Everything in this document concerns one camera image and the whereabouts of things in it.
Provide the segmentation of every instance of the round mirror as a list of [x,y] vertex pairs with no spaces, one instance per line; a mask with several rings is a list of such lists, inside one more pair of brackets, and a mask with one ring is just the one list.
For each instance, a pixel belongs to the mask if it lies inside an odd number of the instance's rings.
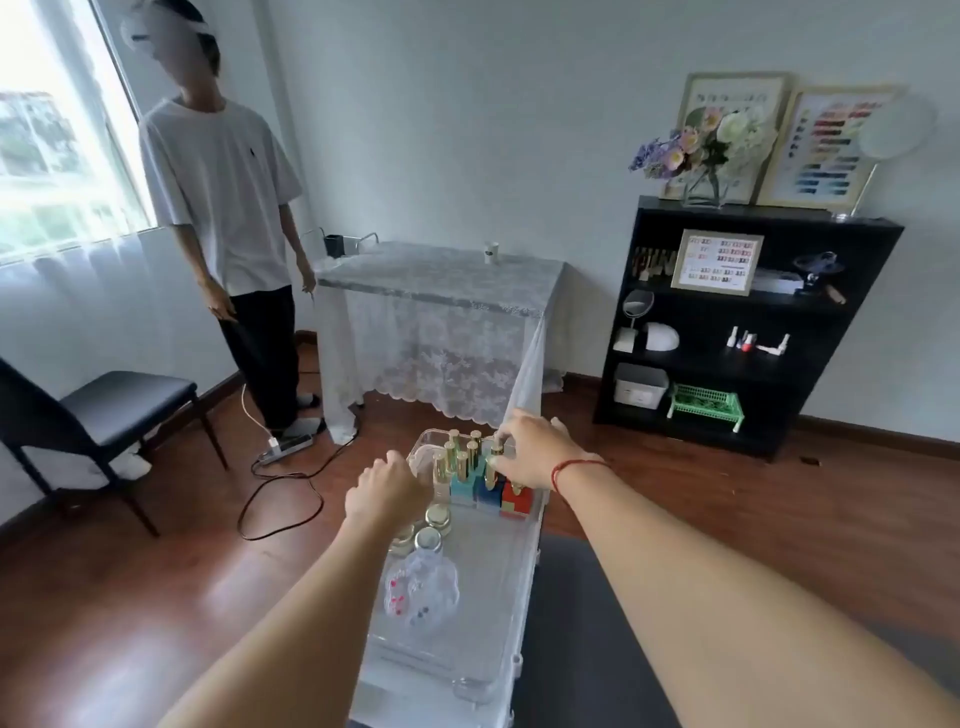
[[623,300],[623,315],[630,319],[630,328],[634,327],[636,319],[646,316],[654,307],[654,299],[650,291],[631,291],[627,294]]
[[933,132],[937,110],[924,97],[906,94],[863,122],[857,145],[867,157],[893,159],[912,152]]

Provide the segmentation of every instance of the chair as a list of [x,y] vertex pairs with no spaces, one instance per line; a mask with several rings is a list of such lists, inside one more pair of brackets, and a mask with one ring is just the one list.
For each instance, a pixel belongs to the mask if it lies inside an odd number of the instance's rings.
[[203,410],[197,385],[173,376],[107,372],[57,401],[0,358],[0,442],[43,494],[63,509],[57,493],[24,453],[26,447],[85,455],[107,477],[107,488],[127,503],[152,536],[156,527],[133,499],[110,461],[188,402],[224,468],[227,459]]

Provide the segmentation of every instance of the human hand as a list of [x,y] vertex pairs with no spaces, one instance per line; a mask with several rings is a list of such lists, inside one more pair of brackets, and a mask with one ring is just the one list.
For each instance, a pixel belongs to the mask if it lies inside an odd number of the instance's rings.
[[297,269],[303,276],[303,293],[313,293],[313,289],[317,287],[317,274],[313,272],[313,266],[306,255],[297,256]]
[[566,460],[603,460],[597,454],[586,452],[570,439],[564,424],[556,417],[547,422],[525,409],[515,409],[493,435],[500,441],[514,438],[516,457],[497,455],[493,467],[514,483],[528,488],[552,490],[553,469]]
[[204,303],[210,309],[210,313],[221,321],[236,322],[236,310],[233,308],[233,301],[224,287],[216,280],[209,279],[200,284],[200,290],[204,294]]
[[420,519],[432,499],[433,488],[414,477],[403,455],[390,450],[386,462],[374,460],[347,491],[347,521],[369,520],[395,534]]

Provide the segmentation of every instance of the black pants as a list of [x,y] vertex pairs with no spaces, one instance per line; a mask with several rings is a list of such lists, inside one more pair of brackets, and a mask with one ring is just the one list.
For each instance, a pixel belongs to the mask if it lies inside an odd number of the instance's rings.
[[282,431],[297,418],[300,379],[294,341],[294,294],[291,286],[231,296],[236,323],[220,328],[233,361],[270,430]]

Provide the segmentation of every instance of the gray mat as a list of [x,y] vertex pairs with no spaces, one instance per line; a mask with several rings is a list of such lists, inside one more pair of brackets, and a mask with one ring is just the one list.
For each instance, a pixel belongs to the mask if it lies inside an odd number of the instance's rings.
[[[869,626],[960,695],[960,653],[952,645]],[[540,541],[514,713],[517,728],[680,725],[587,542]]]

